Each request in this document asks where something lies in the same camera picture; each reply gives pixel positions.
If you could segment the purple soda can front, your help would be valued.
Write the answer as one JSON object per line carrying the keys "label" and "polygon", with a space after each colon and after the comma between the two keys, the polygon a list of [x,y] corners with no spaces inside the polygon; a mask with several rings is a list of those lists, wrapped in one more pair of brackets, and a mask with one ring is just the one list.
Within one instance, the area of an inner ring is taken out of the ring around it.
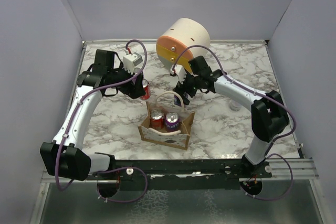
{"label": "purple soda can front", "polygon": [[180,129],[180,117],[176,112],[169,112],[164,119],[167,132],[174,132]]}

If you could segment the red soda can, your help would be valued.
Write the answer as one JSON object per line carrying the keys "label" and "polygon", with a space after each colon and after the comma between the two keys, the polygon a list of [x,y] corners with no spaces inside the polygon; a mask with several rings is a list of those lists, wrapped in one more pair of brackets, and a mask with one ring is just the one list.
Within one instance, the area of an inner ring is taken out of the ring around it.
{"label": "red soda can", "polygon": [[161,130],[164,127],[164,113],[161,109],[153,109],[150,112],[150,126],[155,130]]}

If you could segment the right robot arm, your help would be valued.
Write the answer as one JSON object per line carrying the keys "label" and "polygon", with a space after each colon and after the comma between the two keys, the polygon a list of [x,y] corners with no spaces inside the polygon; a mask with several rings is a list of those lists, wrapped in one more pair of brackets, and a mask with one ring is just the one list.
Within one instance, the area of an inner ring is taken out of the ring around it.
{"label": "right robot arm", "polygon": [[188,62],[193,74],[181,65],[172,67],[171,75],[179,81],[174,92],[178,93],[188,105],[188,98],[194,97],[197,91],[205,90],[226,96],[239,103],[251,113],[251,128],[254,138],[248,151],[242,157],[241,171],[246,177],[254,177],[260,171],[275,139],[289,124],[289,117],[284,108],[281,95],[277,91],[264,92],[236,81],[225,72],[217,69],[212,71],[203,56]]}

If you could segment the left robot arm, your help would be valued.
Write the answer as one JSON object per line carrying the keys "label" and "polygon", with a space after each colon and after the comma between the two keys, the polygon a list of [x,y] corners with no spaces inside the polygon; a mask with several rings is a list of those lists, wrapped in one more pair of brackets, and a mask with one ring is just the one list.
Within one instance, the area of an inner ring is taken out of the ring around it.
{"label": "left robot arm", "polygon": [[114,51],[96,50],[94,63],[78,76],[75,94],[68,115],[51,142],[44,142],[40,154],[49,175],[73,180],[85,180],[98,172],[104,179],[115,175],[113,156],[82,151],[83,140],[94,110],[105,96],[106,89],[114,88],[132,99],[145,94],[143,74],[138,67],[143,58],[129,53],[120,59],[118,67]]}

